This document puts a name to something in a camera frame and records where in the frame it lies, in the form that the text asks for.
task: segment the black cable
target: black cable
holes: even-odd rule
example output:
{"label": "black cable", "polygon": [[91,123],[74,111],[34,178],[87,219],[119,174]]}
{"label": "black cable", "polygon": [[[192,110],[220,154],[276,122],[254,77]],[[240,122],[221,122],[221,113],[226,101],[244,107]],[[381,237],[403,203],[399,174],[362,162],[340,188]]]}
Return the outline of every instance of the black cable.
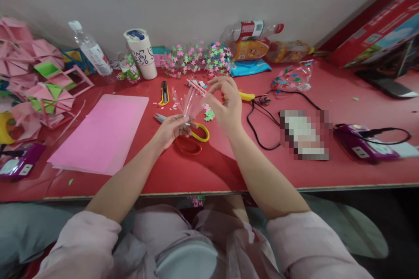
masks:
{"label": "black cable", "polygon": [[[271,89],[271,90],[269,90],[266,94],[268,94],[268,93],[270,93],[270,92],[272,92],[272,91],[278,91],[277,89]],[[314,102],[312,102],[311,100],[310,100],[310,98],[308,98],[305,94],[303,94],[302,92],[299,92],[299,91],[284,91],[284,90],[281,90],[281,92],[282,93],[297,93],[297,94],[300,94],[300,95],[302,95],[313,107],[315,107],[317,110],[321,110]],[[260,96],[255,96],[255,98],[261,98],[261,97],[263,97],[263,95],[260,95]],[[278,148],[280,145],[281,145],[281,143],[279,143],[278,145],[276,145],[274,148],[266,148],[264,145],[262,145],[262,143],[260,142],[260,140],[259,140],[259,137],[258,137],[258,134],[256,133],[256,130],[255,130],[255,128],[253,127],[253,125],[252,125],[252,123],[250,122],[250,119],[249,119],[249,116],[253,113],[253,111],[254,111],[254,105],[258,105],[259,107],[261,107],[262,109],[264,109],[270,116],[271,116],[271,118],[275,121],[275,123],[280,127],[281,125],[278,123],[278,121],[272,116],[272,114],[268,111],[268,110],[266,110],[264,107],[262,107],[260,104],[258,104],[254,99],[252,100],[252,111],[250,111],[250,113],[247,115],[247,122],[249,123],[249,125],[250,125],[250,127],[251,127],[251,129],[252,129],[252,131],[253,131],[253,133],[254,133],[254,135],[255,135],[255,137],[256,137],[256,140],[258,141],[258,144],[259,144],[259,146],[261,146],[263,149],[265,149],[265,150],[274,150],[274,149],[276,149],[276,148]],[[346,132],[346,131],[343,131],[343,130],[340,130],[340,129],[338,129],[338,128],[333,128],[333,130],[334,131],[339,131],[339,132],[341,132],[341,133],[345,133],[345,134],[347,134],[347,135],[350,135],[350,136],[354,136],[354,137],[357,137],[357,138],[359,138],[359,139],[362,139],[363,141],[367,141],[367,142],[371,142],[371,143],[374,143],[374,144],[378,144],[378,145],[397,145],[397,144],[401,144],[401,143],[404,143],[404,142],[407,142],[409,139],[411,139],[412,138],[412,135],[407,131],[407,130],[405,130],[405,129],[402,129],[402,128],[396,128],[396,127],[385,127],[385,128],[379,128],[379,129],[372,129],[372,130],[369,130],[369,131],[364,131],[364,132],[360,132],[360,133],[362,133],[362,135],[364,136],[364,137],[374,137],[375,135],[378,135],[378,134],[381,134],[381,133],[384,133],[384,132],[386,132],[386,131],[395,131],[395,130],[398,130],[398,131],[403,131],[403,132],[405,132],[406,134],[407,134],[407,137],[405,138],[405,139],[403,139],[402,141],[398,141],[398,142],[393,142],[393,143],[381,143],[381,142],[376,142],[376,141],[371,141],[371,140],[368,140],[368,139],[366,139],[366,138],[364,138],[364,137],[362,137],[362,136],[358,136],[358,135],[355,135],[355,134],[352,134],[352,133],[349,133],[349,132]]]}

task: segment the plastic bottle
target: plastic bottle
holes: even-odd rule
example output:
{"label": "plastic bottle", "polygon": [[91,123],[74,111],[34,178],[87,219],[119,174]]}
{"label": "plastic bottle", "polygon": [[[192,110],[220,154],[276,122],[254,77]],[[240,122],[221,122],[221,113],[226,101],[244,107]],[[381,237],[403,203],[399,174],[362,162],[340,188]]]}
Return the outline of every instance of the plastic bottle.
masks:
{"label": "plastic bottle", "polygon": [[69,21],[69,25],[75,32],[74,38],[77,45],[92,63],[95,70],[102,76],[111,75],[113,72],[112,67],[109,65],[96,40],[91,35],[83,32],[83,28],[78,21]]}
{"label": "plastic bottle", "polygon": [[232,41],[248,41],[263,39],[272,34],[280,33],[284,24],[270,21],[239,21],[227,26],[220,40],[227,45]]}
{"label": "plastic bottle", "polygon": [[276,41],[271,44],[266,59],[272,63],[298,62],[313,52],[314,48],[303,41]]}

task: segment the bottle cap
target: bottle cap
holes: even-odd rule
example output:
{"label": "bottle cap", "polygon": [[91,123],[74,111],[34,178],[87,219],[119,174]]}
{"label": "bottle cap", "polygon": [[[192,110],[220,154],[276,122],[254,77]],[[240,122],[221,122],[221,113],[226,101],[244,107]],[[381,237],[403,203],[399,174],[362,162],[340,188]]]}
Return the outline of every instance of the bottle cap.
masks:
{"label": "bottle cap", "polygon": [[78,31],[78,30],[83,29],[81,24],[78,21],[69,21],[69,26],[74,31]]}
{"label": "bottle cap", "polygon": [[284,24],[278,24],[275,29],[275,33],[280,33],[282,30],[284,30]]}

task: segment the water bottle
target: water bottle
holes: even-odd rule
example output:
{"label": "water bottle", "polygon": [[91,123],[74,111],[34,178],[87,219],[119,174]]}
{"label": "water bottle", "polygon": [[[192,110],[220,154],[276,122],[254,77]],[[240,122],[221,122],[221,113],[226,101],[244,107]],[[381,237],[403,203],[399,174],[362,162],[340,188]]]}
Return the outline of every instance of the water bottle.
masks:
{"label": "water bottle", "polygon": [[232,41],[263,39],[283,29],[284,24],[271,21],[239,21],[227,26],[220,40],[227,45]]}
{"label": "water bottle", "polygon": [[92,63],[95,70],[102,76],[112,74],[112,67],[97,44],[96,40],[89,34],[83,32],[83,28],[78,21],[69,21],[70,28],[74,30],[77,45],[84,55]]}

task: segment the box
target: box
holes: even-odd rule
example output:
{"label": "box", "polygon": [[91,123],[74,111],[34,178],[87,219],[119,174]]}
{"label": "box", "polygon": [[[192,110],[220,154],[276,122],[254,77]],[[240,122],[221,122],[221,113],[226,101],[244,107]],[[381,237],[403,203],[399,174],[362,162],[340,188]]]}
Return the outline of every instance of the box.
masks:
{"label": "box", "polygon": [[373,62],[419,33],[419,0],[394,0],[338,47],[328,60],[338,67]]}

